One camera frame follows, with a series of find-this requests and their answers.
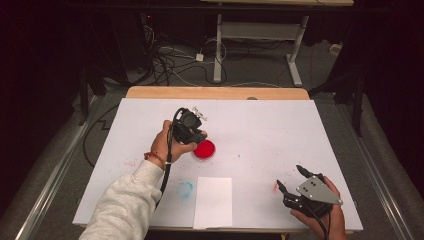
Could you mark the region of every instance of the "table leg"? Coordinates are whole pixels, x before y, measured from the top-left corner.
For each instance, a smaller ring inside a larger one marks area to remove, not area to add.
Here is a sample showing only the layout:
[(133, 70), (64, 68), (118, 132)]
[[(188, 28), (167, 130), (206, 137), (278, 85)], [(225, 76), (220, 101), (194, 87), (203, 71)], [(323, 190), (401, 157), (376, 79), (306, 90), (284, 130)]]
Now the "table leg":
[(215, 83), (221, 82), (221, 40), (222, 40), (222, 14), (218, 14), (218, 22), (216, 26), (216, 54), (215, 54), (215, 68), (213, 71), (213, 81)]
[(293, 52), (291, 54), (287, 54), (287, 64), (289, 65), (289, 70), (292, 75), (293, 83), (296, 87), (302, 86), (302, 81), (299, 76), (299, 72), (296, 67), (296, 56), (300, 48), (300, 44), (302, 43), (303, 34), (305, 33), (306, 24), (308, 23), (309, 16), (304, 16), (302, 19), (302, 23), (299, 26), (299, 29), (296, 34), (296, 39), (294, 42)]

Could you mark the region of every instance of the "hand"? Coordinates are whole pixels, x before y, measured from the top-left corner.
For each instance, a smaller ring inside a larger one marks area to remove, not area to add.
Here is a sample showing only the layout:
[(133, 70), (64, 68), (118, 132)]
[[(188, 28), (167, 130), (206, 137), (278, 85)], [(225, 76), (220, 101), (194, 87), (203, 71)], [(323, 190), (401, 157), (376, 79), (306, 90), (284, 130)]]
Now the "hand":
[[(165, 120), (163, 122), (162, 131), (160, 131), (156, 135), (155, 140), (153, 140), (152, 147), (150, 148), (150, 151), (156, 152), (156, 154), (165, 161), (168, 156), (168, 133), (169, 133), (169, 128), (171, 127), (171, 124), (172, 122), (169, 120)], [(197, 147), (197, 144), (194, 142), (189, 144), (181, 144), (177, 142), (175, 139), (172, 139), (172, 147), (171, 147), (172, 162), (177, 161), (182, 154), (191, 152), (194, 149), (196, 149), (196, 147)], [(161, 168), (163, 167), (163, 163), (160, 162), (159, 159), (156, 159), (154, 157), (149, 157), (148, 160), (158, 165)]]
[[(330, 181), (330, 179), (324, 177), (324, 183), (327, 184), (328, 188), (332, 192), (334, 192), (337, 196), (340, 197), (340, 192), (337, 190), (336, 186)], [(320, 227), (316, 219), (309, 218), (303, 213), (294, 209), (291, 210), (290, 213), (295, 216), (299, 221), (311, 228), (315, 235), (317, 235), (320, 239), (324, 239), (324, 232), (322, 231), (322, 228)], [(321, 217), (321, 221), (327, 230), (330, 229), (328, 235), (329, 240), (347, 239), (343, 210), (340, 205), (334, 204), (331, 212)]]

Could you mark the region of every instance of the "white card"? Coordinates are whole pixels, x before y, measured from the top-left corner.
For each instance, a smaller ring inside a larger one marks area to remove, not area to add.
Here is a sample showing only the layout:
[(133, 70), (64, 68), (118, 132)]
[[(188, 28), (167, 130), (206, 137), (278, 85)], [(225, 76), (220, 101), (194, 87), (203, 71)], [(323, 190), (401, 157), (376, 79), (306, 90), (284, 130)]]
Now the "white card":
[(206, 229), (232, 225), (231, 178), (199, 177), (193, 228)]

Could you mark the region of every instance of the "wrist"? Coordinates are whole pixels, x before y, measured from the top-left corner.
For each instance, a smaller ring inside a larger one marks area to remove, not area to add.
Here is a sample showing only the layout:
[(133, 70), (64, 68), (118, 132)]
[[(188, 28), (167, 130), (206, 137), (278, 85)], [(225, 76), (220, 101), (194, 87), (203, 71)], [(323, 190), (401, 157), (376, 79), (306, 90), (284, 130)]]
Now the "wrist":
[(147, 161), (155, 164), (156, 166), (158, 166), (160, 169), (164, 169), (165, 168), (165, 164), (163, 162), (161, 162), (159, 159), (155, 158), (155, 157), (148, 157), (146, 159)]
[(156, 166), (160, 167), (162, 170), (165, 171), (166, 158), (163, 158), (162, 156), (160, 156), (160, 154), (157, 153), (156, 151), (144, 153), (144, 159), (155, 164)]

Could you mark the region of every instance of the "cable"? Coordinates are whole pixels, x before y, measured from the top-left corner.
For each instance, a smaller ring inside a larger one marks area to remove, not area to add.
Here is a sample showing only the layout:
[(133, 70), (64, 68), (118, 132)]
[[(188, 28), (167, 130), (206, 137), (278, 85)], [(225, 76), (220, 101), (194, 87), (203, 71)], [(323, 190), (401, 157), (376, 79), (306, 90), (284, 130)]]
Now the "cable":
[(305, 204), (303, 206), (309, 211), (309, 213), (312, 214), (312, 216), (315, 218), (315, 220), (317, 220), (319, 226), (321, 227), (321, 229), (324, 233), (324, 240), (328, 240), (329, 231), (327, 231), (327, 229), (325, 228), (324, 223), (322, 223), (321, 219), (318, 218), (318, 216), (314, 213), (314, 211), (312, 211), (312, 209), (307, 204)]
[(87, 131), (87, 133), (85, 134), (85, 136), (84, 136), (84, 140), (83, 140), (83, 142), (82, 142), (82, 151), (83, 151), (83, 153), (84, 153), (84, 157), (85, 157), (85, 160), (87, 161), (87, 163), (91, 166), (91, 167), (93, 167), (94, 168), (94, 166), (95, 166), (95, 164), (93, 164), (91, 161), (90, 161), (90, 159), (89, 159), (89, 157), (88, 157), (88, 155), (87, 155), (87, 150), (86, 150), (86, 147), (85, 147), (85, 143), (87, 142), (87, 137), (88, 137), (88, 134), (90, 134), (90, 132), (91, 132), (91, 130), (93, 129), (93, 127), (96, 125), (96, 123), (98, 123), (98, 122), (101, 122), (101, 123), (103, 123), (103, 126), (102, 126), (102, 130), (109, 130), (109, 128), (105, 128), (105, 124), (106, 124), (106, 120), (101, 120), (104, 116), (106, 116), (106, 114), (108, 114), (108, 113), (110, 113), (113, 109), (115, 109), (115, 108), (117, 108), (119, 106), (119, 104), (117, 104), (117, 105), (115, 105), (115, 106), (113, 106), (112, 108), (110, 108), (109, 110), (107, 110), (105, 113), (103, 113), (103, 115), (102, 116), (100, 116), (94, 123), (93, 123), (93, 125), (91, 125), (91, 127), (88, 129), (88, 131)]
[[(175, 112), (174, 118), (172, 119), (172, 124), (169, 127), (168, 134), (167, 134), (168, 154), (167, 154), (166, 163), (165, 163), (166, 164), (166, 166), (165, 166), (165, 174), (163, 176), (162, 185), (160, 187), (160, 191), (162, 192), (162, 196), (163, 196), (163, 193), (165, 192), (166, 185), (168, 183), (169, 173), (171, 172), (171, 165), (172, 165), (172, 141), (174, 139), (174, 135), (173, 135), (174, 123), (177, 121), (177, 116), (178, 116), (178, 114), (180, 114), (180, 112), (182, 112), (182, 110), (184, 110), (184, 108), (179, 108)], [(160, 199), (156, 203), (156, 208), (158, 207), (159, 203), (160, 203)]]

